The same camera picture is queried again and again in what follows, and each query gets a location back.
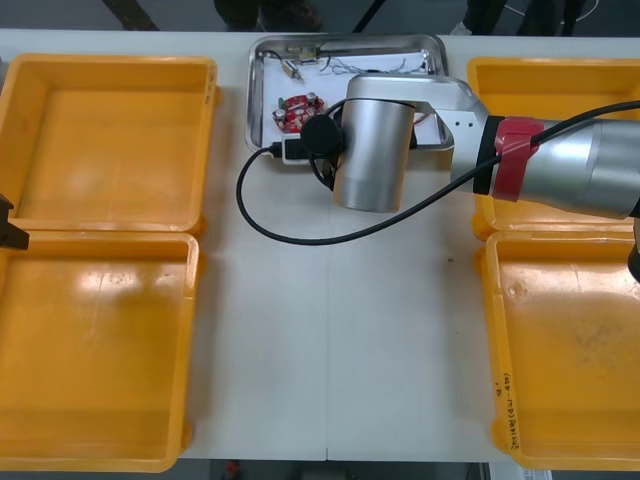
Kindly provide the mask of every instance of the shoe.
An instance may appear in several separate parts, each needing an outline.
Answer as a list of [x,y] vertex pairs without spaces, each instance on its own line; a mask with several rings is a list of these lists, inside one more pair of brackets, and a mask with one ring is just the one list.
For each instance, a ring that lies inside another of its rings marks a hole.
[[267,32],[319,32],[322,21],[315,8],[304,0],[290,0],[282,6],[260,6],[259,26]]
[[471,30],[464,26],[464,23],[460,22],[456,25],[456,28],[451,30],[450,35],[471,35]]

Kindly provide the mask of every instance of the cable connector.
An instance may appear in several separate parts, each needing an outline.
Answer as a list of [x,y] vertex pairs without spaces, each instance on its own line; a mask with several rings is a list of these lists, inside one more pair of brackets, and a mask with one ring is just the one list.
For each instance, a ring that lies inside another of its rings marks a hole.
[[273,155],[273,158],[282,158],[282,142],[273,142],[267,149],[267,151]]

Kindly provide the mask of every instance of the red band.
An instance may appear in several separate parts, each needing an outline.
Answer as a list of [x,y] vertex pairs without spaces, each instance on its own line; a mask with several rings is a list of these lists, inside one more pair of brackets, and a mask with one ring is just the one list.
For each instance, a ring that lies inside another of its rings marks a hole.
[[538,147],[531,147],[534,135],[544,130],[540,120],[526,117],[508,117],[498,126],[496,151],[502,160],[496,174],[493,196],[500,200],[515,202],[520,196],[527,163]]

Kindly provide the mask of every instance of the silver cylinder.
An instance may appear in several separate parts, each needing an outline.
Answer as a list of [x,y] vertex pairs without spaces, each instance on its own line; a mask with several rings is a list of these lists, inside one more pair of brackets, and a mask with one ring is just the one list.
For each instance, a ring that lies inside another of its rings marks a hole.
[[333,198],[368,212],[400,208],[415,109],[404,103],[350,100],[342,129],[346,150],[338,159]]
[[[545,128],[554,122],[546,122]],[[640,198],[640,125],[594,120],[542,144],[520,199],[572,212],[625,218]]]

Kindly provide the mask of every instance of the black clamp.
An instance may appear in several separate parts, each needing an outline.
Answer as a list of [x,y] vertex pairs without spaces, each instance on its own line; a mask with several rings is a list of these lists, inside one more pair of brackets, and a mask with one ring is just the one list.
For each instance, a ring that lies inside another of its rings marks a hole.
[[26,250],[29,234],[9,223],[9,210],[13,210],[13,204],[0,193],[0,248]]

